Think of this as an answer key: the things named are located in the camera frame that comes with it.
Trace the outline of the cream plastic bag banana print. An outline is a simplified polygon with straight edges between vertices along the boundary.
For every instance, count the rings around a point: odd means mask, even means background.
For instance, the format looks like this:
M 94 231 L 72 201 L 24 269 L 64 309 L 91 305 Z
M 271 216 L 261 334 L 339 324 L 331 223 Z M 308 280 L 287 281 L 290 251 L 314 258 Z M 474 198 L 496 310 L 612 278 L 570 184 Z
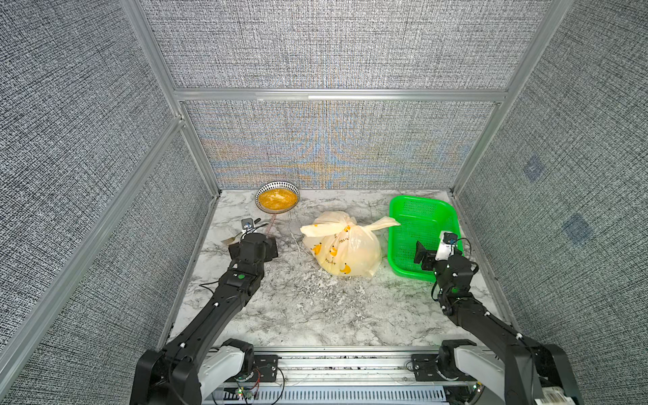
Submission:
M 300 232 L 305 248 L 326 272 L 340 277 L 372 278 L 382 261 L 376 231 L 398 226 L 398 221 L 388 216 L 359 225 L 345 212 L 331 211 L 301 227 Z

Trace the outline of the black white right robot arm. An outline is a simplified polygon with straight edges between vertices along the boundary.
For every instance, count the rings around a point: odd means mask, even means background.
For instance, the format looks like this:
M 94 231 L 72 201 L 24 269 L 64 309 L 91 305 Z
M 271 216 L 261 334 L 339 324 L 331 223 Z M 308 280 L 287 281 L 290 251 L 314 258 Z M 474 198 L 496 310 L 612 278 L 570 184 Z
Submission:
M 446 381 L 470 376 L 506 404 L 582 404 L 566 352 L 522 334 L 472 294 L 479 265 L 464 256 L 459 240 L 444 234 L 435 250 L 421 242 L 415 248 L 414 263 L 435 275 L 433 301 L 475 337 L 443 341 L 432 371 Z

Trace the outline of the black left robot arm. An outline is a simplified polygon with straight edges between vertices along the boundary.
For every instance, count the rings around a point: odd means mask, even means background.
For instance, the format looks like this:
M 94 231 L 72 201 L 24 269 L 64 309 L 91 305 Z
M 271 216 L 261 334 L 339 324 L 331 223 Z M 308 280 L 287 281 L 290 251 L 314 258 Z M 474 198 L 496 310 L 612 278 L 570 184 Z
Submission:
M 131 404 L 201 404 L 233 377 L 254 371 L 254 346 L 228 339 L 213 344 L 258 291 L 264 265 L 278 257 L 277 241 L 252 233 L 229 247 L 231 264 L 211 299 L 172 341 L 138 360 Z

